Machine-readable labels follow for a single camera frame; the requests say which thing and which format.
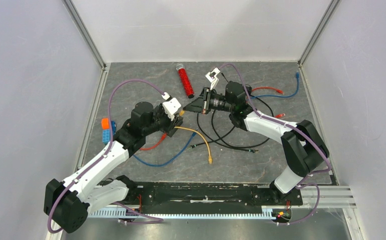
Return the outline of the black network switch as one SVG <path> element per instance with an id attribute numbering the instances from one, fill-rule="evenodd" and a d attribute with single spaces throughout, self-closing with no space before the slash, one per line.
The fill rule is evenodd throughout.
<path id="1" fill-rule="evenodd" d="M 167 134 L 167 136 L 171 138 L 177 131 L 177 127 L 182 126 L 182 123 L 183 123 L 183 117 L 180 116 L 179 114 L 176 114 L 174 116 L 174 119 L 170 120 L 165 128 L 165 133 Z"/>

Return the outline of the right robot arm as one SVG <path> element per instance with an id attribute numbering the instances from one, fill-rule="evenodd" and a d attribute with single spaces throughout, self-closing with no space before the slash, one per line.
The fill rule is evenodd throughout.
<path id="1" fill-rule="evenodd" d="M 224 94 L 204 87 L 200 96 L 183 109 L 208 114 L 210 111 L 226 111 L 236 128 L 257 133 L 277 141 L 283 147 L 286 169 L 271 183 L 270 199 L 282 204 L 290 197 L 290 191 L 326 161 L 329 151 L 312 122 L 284 121 L 254 110 L 250 102 L 252 88 L 230 81 Z"/>

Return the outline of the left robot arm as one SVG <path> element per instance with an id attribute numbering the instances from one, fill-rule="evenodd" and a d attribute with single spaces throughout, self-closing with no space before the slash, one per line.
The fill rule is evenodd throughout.
<path id="1" fill-rule="evenodd" d="M 126 176 L 117 177 L 102 189 L 95 186 L 142 148 L 148 135 L 163 132 L 171 137 L 183 122 L 180 108 L 175 98 L 158 106 L 145 101 L 137 103 L 131 117 L 92 160 L 64 180 L 48 182 L 44 212 L 49 221 L 57 223 L 61 231 L 73 233 L 96 210 L 118 201 L 134 203 L 138 196 L 136 184 Z"/>

